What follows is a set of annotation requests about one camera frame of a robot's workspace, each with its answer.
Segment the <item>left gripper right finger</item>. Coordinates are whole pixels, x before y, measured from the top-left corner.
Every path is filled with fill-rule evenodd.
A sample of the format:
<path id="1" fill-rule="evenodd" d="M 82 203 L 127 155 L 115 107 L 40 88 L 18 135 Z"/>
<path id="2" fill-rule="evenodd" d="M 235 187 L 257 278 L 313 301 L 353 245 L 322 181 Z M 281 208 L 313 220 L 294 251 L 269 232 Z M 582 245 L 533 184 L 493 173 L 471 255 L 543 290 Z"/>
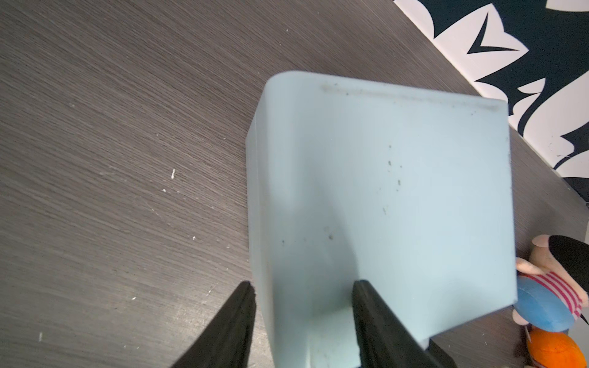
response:
<path id="1" fill-rule="evenodd" d="M 362 367 L 441 366 L 413 339 L 370 282 L 354 282 L 352 305 Z"/>

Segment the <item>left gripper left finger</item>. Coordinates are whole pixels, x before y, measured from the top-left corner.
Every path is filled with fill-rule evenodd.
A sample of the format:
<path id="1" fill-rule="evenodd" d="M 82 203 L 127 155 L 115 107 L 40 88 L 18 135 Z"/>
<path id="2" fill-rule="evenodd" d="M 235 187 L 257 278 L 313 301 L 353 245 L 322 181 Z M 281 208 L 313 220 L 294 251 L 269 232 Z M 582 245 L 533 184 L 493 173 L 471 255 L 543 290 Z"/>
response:
<path id="1" fill-rule="evenodd" d="M 247 367 L 256 320 L 256 293 L 241 282 L 174 367 Z"/>

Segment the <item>light blue drawer cabinet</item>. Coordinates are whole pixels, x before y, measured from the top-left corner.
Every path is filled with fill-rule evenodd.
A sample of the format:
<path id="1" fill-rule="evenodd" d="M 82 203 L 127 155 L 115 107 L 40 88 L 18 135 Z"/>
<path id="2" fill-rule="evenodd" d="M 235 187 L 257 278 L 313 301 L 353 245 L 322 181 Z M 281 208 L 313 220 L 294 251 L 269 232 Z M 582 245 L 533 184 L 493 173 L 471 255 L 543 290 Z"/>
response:
<path id="1" fill-rule="evenodd" d="M 277 367 L 358 367 L 366 280 L 421 345 L 517 299 L 505 101 L 287 71 L 246 138 L 248 242 Z"/>

